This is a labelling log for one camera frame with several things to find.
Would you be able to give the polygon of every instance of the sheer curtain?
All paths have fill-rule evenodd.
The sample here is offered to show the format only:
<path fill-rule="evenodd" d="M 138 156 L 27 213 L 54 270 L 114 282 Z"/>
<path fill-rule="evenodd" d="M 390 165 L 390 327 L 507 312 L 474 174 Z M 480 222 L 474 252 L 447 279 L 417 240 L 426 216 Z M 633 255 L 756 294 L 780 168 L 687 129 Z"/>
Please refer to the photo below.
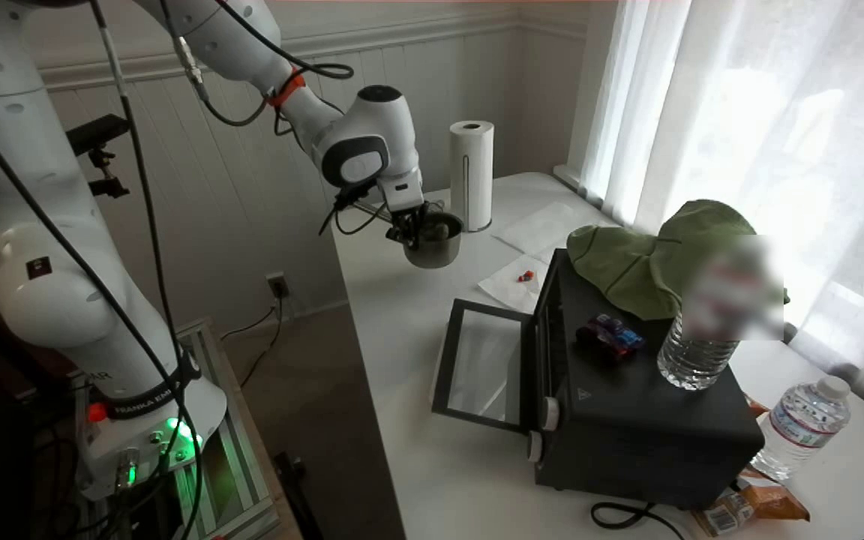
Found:
<path fill-rule="evenodd" d="M 792 345 L 864 369 L 864 0 L 618 0 L 612 27 L 561 174 L 645 231 L 738 207 Z"/>

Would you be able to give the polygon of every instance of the paper towel roll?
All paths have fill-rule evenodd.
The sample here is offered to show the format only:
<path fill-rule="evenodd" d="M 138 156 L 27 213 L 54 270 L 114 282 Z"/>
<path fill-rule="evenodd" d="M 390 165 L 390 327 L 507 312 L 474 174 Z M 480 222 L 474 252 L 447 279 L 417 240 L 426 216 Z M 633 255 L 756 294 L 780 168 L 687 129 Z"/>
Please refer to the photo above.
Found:
<path fill-rule="evenodd" d="M 450 126 L 450 210 L 462 219 L 465 231 L 492 225 L 492 147 L 492 123 L 459 120 Z"/>

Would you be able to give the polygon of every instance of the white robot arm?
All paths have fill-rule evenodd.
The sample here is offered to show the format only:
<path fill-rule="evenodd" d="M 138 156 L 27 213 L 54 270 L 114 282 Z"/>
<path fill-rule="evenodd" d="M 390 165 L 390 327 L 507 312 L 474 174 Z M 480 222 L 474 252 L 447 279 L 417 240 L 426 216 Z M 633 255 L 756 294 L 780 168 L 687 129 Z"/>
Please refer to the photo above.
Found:
<path fill-rule="evenodd" d="M 21 39 L 30 9 L 72 3 L 81 0 L 0 0 L 0 315 L 18 339 L 63 351 L 96 390 L 108 417 L 93 417 L 84 432 L 81 492 L 99 501 L 150 477 L 171 435 L 189 435 L 183 414 L 198 438 L 171 447 L 168 459 L 186 462 L 189 444 L 222 423 L 225 393 L 198 378 L 195 360 L 174 348 L 171 330 L 120 264 Z M 366 87 L 345 114 L 324 105 L 267 48 L 279 42 L 279 27 L 264 0 L 171 0 L 171 18 L 162 15 L 162 0 L 138 3 L 210 69 L 270 96 L 333 186 L 354 195 L 378 186 L 393 213 L 390 237 L 414 264 L 447 261 L 438 255 L 441 240 L 462 225 L 426 213 L 414 126 L 396 90 Z"/>

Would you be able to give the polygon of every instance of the plastic bottle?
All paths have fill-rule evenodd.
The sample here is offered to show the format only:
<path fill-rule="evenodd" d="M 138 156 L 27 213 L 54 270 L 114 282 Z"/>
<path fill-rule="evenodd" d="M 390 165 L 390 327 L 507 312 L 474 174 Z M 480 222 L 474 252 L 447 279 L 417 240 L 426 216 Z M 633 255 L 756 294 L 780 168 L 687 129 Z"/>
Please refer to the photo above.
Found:
<path fill-rule="evenodd" d="M 819 453 L 849 423 L 849 384 L 825 375 L 819 384 L 798 384 L 759 417 L 765 447 L 753 468 L 786 483 L 813 453 Z"/>
<path fill-rule="evenodd" d="M 705 261 L 660 348 L 660 372 L 684 390 L 711 387 L 768 300 L 768 243 L 738 237 L 729 255 Z"/>

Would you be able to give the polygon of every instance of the bottle cap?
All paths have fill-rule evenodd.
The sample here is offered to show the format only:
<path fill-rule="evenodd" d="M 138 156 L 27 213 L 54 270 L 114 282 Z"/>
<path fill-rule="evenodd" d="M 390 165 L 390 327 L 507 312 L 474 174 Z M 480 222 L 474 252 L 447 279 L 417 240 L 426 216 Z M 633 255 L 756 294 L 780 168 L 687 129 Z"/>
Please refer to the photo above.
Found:
<path fill-rule="evenodd" d="M 849 396 L 852 393 L 852 387 L 837 375 L 825 375 L 816 387 L 828 396 Z"/>
<path fill-rule="evenodd" d="M 735 240 L 735 255 L 741 258 L 765 258 L 768 255 L 768 243 L 759 237 L 738 237 Z"/>

